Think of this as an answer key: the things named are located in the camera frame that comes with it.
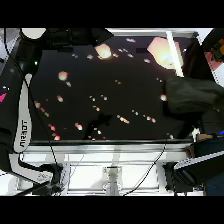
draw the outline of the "orange lantern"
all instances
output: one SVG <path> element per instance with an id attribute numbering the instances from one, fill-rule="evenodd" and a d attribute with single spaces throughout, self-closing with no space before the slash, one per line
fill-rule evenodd
<path id="1" fill-rule="evenodd" d="M 181 56 L 180 46 L 175 42 L 178 59 L 181 67 L 183 66 L 183 58 Z M 171 54 L 170 46 L 167 39 L 155 37 L 147 50 L 153 55 L 155 61 L 166 69 L 175 69 L 174 60 Z"/>
<path id="2" fill-rule="evenodd" d="M 101 44 L 95 47 L 95 49 L 101 58 L 109 58 L 111 56 L 110 48 L 106 44 Z"/>

